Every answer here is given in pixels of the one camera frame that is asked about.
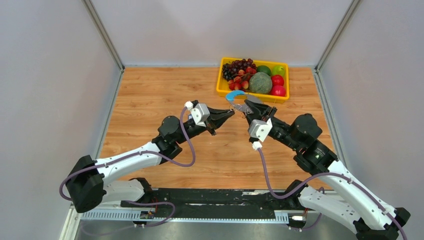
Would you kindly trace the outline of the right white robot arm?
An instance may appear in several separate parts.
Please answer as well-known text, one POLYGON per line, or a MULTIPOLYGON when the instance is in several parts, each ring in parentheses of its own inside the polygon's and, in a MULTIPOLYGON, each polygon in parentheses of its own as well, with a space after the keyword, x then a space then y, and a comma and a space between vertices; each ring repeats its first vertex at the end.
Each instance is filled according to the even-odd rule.
POLYGON ((251 100, 245 100, 245 105, 249 140, 255 151, 263 153, 262 143, 267 137, 282 143, 295 152, 296 164, 309 173, 310 180, 325 182, 343 202, 309 187, 308 180, 296 182, 283 195, 274 193, 276 199, 285 199, 292 209, 303 206, 316 210, 350 229, 359 240, 407 238, 404 225, 410 213, 381 200, 362 184, 338 156, 319 141, 322 129, 311 114, 301 114, 288 124, 275 117, 275 107, 251 100))

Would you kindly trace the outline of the large keyring with small rings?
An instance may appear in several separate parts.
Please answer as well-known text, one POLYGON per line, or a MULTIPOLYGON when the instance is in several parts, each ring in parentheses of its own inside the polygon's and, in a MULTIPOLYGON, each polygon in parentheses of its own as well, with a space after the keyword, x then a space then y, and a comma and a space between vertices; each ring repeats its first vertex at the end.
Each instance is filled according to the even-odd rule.
POLYGON ((232 90, 225 95, 225 99, 232 106, 234 110, 243 112, 245 114, 252 114, 252 109, 244 103, 244 100, 251 101, 253 103, 262 104, 263 102, 256 96, 244 92, 242 90, 232 90))

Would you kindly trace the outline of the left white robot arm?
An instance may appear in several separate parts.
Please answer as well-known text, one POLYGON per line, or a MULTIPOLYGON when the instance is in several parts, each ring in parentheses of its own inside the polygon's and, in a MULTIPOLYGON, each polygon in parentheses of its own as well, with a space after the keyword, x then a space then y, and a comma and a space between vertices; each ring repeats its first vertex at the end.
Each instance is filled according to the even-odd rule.
POLYGON ((179 117, 166 116, 158 135, 138 148, 106 158, 81 157, 60 183, 59 195, 71 201, 78 213, 85 213, 105 202, 112 193, 107 186, 125 175, 167 162, 189 168, 196 162, 191 139, 204 132, 216 135, 234 114, 232 109, 214 109, 204 103, 184 107, 179 117))

